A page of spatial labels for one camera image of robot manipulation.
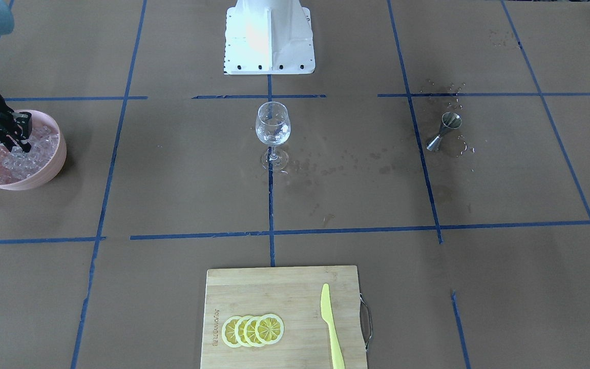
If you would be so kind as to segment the yellow plastic knife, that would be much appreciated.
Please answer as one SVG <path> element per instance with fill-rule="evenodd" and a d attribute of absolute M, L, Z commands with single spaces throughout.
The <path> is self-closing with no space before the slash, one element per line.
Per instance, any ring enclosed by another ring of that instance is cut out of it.
<path fill-rule="evenodd" d="M 324 283 L 320 296 L 321 317 L 327 325 L 328 341 L 332 368 L 346 368 L 338 335 L 335 329 L 334 314 L 331 306 L 330 287 Z"/>

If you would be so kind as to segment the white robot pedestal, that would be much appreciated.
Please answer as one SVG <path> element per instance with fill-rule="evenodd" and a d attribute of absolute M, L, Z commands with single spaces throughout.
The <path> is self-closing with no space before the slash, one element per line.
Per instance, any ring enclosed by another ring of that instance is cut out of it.
<path fill-rule="evenodd" d="M 314 73 L 311 12 L 300 1 L 237 1 L 225 21 L 225 74 Z"/>

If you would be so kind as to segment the clear wine glass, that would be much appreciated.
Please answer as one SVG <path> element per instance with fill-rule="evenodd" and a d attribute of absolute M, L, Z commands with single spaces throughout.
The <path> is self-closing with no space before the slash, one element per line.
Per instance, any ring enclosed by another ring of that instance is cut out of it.
<path fill-rule="evenodd" d="M 289 156 L 280 146 L 285 144 L 292 131 L 287 107 L 280 102 L 266 102 L 258 108 L 255 133 L 267 146 L 261 156 L 265 170 L 280 171 L 286 168 Z"/>

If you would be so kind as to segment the steel double jigger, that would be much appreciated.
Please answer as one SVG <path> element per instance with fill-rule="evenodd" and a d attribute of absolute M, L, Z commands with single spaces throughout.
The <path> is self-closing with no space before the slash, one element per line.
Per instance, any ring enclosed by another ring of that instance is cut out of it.
<path fill-rule="evenodd" d="M 430 152 L 439 150 L 440 143 L 445 135 L 461 127 L 462 118 L 461 115 L 455 112 L 445 112 L 441 116 L 440 126 L 434 136 L 429 138 L 426 149 Z"/>

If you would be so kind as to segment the clear ice cubes pile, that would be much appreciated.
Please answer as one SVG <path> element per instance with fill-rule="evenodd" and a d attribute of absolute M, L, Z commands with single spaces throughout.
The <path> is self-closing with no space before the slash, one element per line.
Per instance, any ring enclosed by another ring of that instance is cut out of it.
<path fill-rule="evenodd" d="M 28 140 L 30 152 L 14 146 L 11 151 L 0 146 L 0 185 L 21 181 L 47 165 L 58 148 L 59 135 L 51 127 L 34 128 Z"/>

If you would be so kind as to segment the bamboo cutting board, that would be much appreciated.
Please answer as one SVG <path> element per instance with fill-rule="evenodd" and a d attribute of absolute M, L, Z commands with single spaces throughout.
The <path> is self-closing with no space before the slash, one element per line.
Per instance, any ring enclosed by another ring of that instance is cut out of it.
<path fill-rule="evenodd" d="M 321 317 L 329 285 L 335 332 L 346 368 L 366 368 L 356 266 L 211 269 L 204 296 L 202 368 L 331 368 L 328 325 Z M 285 323 L 279 342 L 230 345 L 223 326 L 234 316 L 275 314 Z"/>

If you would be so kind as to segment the lemon slice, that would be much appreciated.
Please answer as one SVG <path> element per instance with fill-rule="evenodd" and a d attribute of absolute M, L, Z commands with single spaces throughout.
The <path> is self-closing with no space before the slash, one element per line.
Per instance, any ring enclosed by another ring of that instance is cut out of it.
<path fill-rule="evenodd" d="M 274 345 L 284 334 L 285 324 L 279 315 L 265 314 L 258 318 L 255 325 L 255 337 L 264 345 Z"/>
<path fill-rule="evenodd" d="M 256 327 L 260 324 L 261 320 L 262 317 L 252 317 L 244 324 L 244 341 L 246 341 L 249 346 L 261 347 L 265 345 L 265 343 L 259 339 L 259 336 L 256 333 Z"/>
<path fill-rule="evenodd" d="M 239 346 L 252 346 L 250 343 L 248 343 L 244 333 L 244 327 L 246 327 L 248 320 L 251 320 L 252 318 L 254 318 L 254 316 L 245 315 L 237 320 L 237 323 L 234 327 L 234 335 Z"/>
<path fill-rule="evenodd" d="M 236 325 L 239 320 L 241 320 L 240 316 L 232 316 L 225 320 L 225 323 L 223 324 L 223 343 L 232 348 L 242 346 L 242 343 L 236 338 Z"/>

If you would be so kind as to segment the pink bowl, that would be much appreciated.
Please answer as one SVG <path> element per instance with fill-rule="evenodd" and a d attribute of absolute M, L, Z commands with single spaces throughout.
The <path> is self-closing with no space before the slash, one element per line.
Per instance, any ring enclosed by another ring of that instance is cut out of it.
<path fill-rule="evenodd" d="M 42 125 L 51 127 L 56 133 L 58 133 L 59 143 L 56 152 L 54 152 L 47 165 L 41 168 L 40 171 L 18 182 L 0 184 L 0 189 L 7 191 L 26 191 L 44 185 L 58 175 L 67 156 L 67 144 L 64 140 L 64 136 L 61 133 L 58 124 L 50 115 L 36 110 L 18 110 L 17 112 L 30 112 L 32 114 L 33 129 L 39 128 Z"/>

